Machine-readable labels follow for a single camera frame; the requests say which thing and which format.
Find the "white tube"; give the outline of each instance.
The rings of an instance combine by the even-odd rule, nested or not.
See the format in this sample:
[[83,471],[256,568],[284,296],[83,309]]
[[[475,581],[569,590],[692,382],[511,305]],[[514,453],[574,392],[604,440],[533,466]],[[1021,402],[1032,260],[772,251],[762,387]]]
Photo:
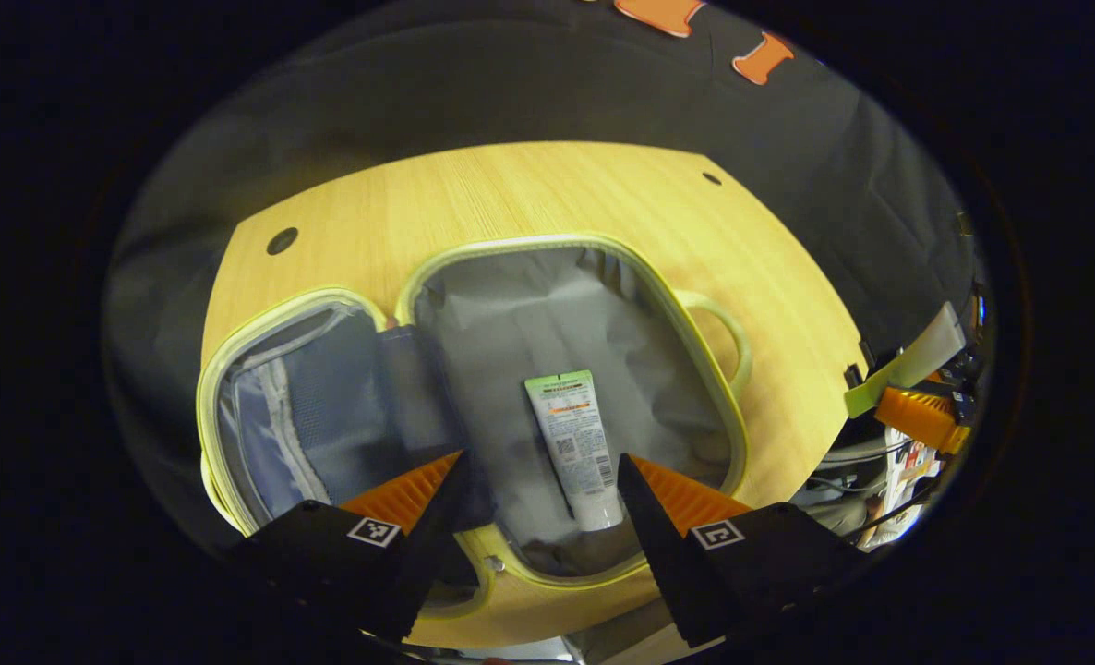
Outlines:
[[522,385],[580,530],[599,531],[621,525],[614,468],[591,371],[540,376]]

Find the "open toiletry bag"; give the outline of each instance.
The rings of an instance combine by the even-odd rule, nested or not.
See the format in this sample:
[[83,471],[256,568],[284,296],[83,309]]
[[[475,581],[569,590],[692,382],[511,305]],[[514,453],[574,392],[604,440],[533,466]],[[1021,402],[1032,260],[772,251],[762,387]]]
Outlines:
[[[255,262],[246,273],[265,282],[278,278],[276,260],[226,256]],[[657,595],[631,519],[578,529],[526,379],[591,371],[614,462],[627,451],[739,497],[747,443],[734,395],[749,379],[745,333],[707,298],[671,290],[618,240],[459,245],[411,273],[392,317],[355,284],[296,279],[293,296],[232,325],[204,358],[204,483],[215,508],[252,535],[303,500],[341,505],[472,450],[460,555],[445,564],[416,643],[468,630],[469,616],[488,616],[486,630],[533,621],[546,639]],[[211,294],[214,307],[223,297]],[[729,379],[688,309],[711,311],[733,333]]]

